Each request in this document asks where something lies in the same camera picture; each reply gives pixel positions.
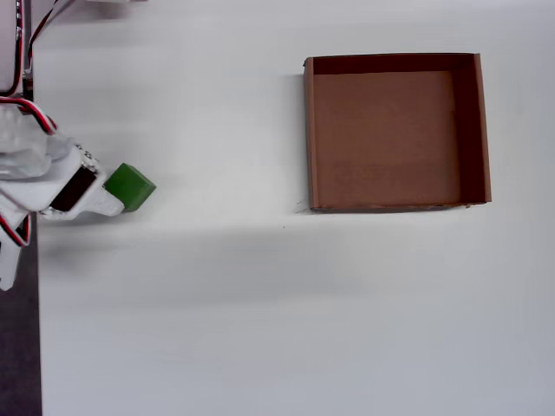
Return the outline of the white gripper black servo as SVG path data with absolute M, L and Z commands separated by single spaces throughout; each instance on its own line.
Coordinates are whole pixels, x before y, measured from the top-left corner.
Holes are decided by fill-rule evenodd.
M 39 211 L 44 217 L 78 217 L 84 212 L 115 217 L 124 211 L 125 205 L 104 188 L 106 170 L 81 145 L 73 145 L 49 174 L 56 174 L 57 182 L 54 197 Z

